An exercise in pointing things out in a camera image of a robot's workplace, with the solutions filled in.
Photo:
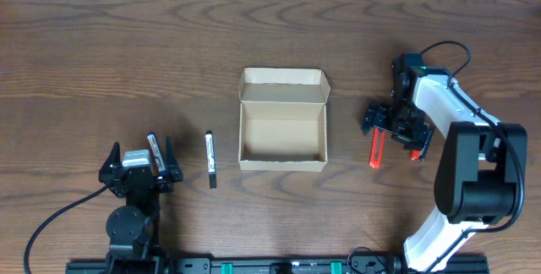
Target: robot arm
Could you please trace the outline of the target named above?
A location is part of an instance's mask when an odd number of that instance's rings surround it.
[[[472,112],[463,100],[471,107],[478,106],[460,89],[456,79],[449,81],[449,70],[425,66],[421,56],[421,53],[404,53],[393,61],[393,104],[370,106],[362,130],[367,134],[372,127],[378,129],[374,132],[373,144],[380,145],[372,147],[372,167],[379,166],[378,162],[373,163],[375,158],[381,161],[383,140],[375,138],[381,133],[391,133],[392,139],[412,152],[421,151],[422,155],[418,157],[421,161],[426,156],[434,129],[425,123],[425,116],[443,134],[445,148],[434,183],[436,207],[403,245],[408,268],[440,271],[466,242],[467,238],[462,238],[465,231],[479,231],[495,225],[501,218],[513,214],[519,204],[519,180],[511,154],[489,124],[476,113],[481,112],[503,129],[521,167],[526,161],[527,136],[520,125],[500,123],[480,109]],[[495,162],[495,169],[479,170],[480,161]]]
[[[160,247],[159,228],[160,194],[172,192],[173,184],[183,181],[169,138],[164,167],[163,173],[154,172],[147,150],[127,151],[120,161],[120,145],[114,144],[98,178],[118,198],[125,198],[126,205],[107,218],[109,253],[96,273],[175,272],[174,261]],[[81,272],[93,271],[85,267]]]

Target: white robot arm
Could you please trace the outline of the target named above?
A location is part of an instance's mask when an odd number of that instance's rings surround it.
[[[425,66],[422,52],[404,53],[393,61],[393,75],[393,104],[370,106],[363,121],[365,134],[372,127],[377,129],[370,166],[380,166],[386,132],[406,149],[421,153],[410,156],[421,161],[434,130],[425,117],[443,134],[445,148],[434,183],[436,207],[404,241],[403,255],[407,267],[415,271],[444,270],[468,236],[520,212],[524,172],[513,164],[517,157],[518,167],[525,165],[526,131],[517,124],[500,123],[480,109],[449,70]],[[511,148],[502,144],[502,133]],[[495,162],[496,168],[480,171],[479,161]]]

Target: black marker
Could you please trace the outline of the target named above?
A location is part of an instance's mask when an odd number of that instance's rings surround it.
[[[206,160],[209,167],[210,188],[216,188],[216,158],[214,156],[214,135],[212,131],[207,131],[205,134],[206,142]]]

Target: red object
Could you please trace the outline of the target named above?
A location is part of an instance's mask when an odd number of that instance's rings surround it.
[[[370,151],[370,166],[373,168],[380,168],[384,141],[385,131],[374,128],[374,137],[372,138],[372,150]]]
[[[410,160],[418,160],[420,157],[420,151],[409,151],[409,159]]]

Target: label on marker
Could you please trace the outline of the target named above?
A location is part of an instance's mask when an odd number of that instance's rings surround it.
[[[209,167],[209,173],[216,173],[216,161],[214,158],[214,140],[212,134],[205,134],[206,141],[206,159]]]
[[[154,160],[156,160],[156,166],[158,167],[158,172],[162,174],[166,171],[166,165],[164,164],[163,159],[161,158],[160,146],[158,145],[156,136],[153,133],[149,133],[149,135],[146,136],[146,139],[148,139],[150,143],[150,148],[152,149]]]

